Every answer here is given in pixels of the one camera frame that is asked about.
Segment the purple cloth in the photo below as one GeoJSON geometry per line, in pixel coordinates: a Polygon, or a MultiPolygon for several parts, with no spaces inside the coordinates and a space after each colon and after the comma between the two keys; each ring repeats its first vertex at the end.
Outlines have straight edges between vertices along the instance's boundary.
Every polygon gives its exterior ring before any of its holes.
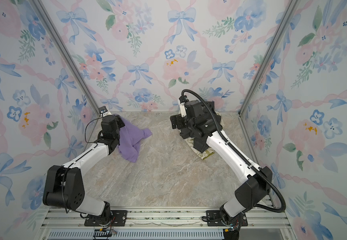
{"type": "Polygon", "coordinates": [[[120,128],[119,153],[125,160],[135,163],[140,154],[141,141],[152,136],[152,132],[150,129],[139,129],[120,115],[115,116],[125,124],[120,128]]]}

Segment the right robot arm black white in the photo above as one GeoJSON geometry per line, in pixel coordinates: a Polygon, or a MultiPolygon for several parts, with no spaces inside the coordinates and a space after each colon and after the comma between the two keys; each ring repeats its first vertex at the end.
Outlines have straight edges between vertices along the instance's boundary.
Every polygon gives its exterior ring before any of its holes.
{"type": "Polygon", "coordinates": [[[220,207],[217,217],[206,217],[205,221],[241,225],[243,215],[270,192],[269,184],[255,171],[271,180],[271,170],[261,168],[230,141],[220,124],[221,117],[214,112],[213,103],[195,100],[178,105],[180,113],[170,117],[172,128],[179,130],[180,136],[200,158],[219,154],[238,178],[233,197],[220,207]]]}

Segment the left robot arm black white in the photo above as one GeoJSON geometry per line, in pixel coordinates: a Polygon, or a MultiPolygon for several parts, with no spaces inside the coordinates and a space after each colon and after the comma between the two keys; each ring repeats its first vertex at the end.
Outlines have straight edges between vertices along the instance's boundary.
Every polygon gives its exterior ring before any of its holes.
{"type": "Polygon", "coordinates": [[[49,168],[43,194],[44,205],[95,217],[109,216],[111,211],[107,202],[86,195],[83,177],[116,149],[120,143],[120,129],[125,124],[120,116],[107,115],[102,118],[101,126],[101,134],[86,151],[62,166],[49,168]]]}

